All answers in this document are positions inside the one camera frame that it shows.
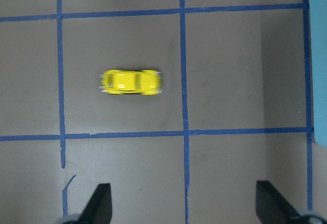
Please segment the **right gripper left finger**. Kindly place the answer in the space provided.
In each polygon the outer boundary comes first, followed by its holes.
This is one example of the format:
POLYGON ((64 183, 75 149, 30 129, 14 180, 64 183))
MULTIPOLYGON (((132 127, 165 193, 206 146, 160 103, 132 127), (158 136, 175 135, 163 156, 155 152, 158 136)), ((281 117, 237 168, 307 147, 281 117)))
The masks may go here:
POLYGON ((78 218, 78 223, 111 223, 111 219, 112 198, 110 183, 99 184, 78 218))

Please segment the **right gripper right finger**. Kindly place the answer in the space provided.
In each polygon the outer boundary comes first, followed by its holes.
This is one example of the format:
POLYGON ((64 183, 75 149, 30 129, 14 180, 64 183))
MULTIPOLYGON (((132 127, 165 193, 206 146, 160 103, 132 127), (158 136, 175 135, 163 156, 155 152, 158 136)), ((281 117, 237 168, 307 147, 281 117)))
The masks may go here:
POLYGON ((256 182, 255 212, 261 223, 308 223, 269 181, 256 182))

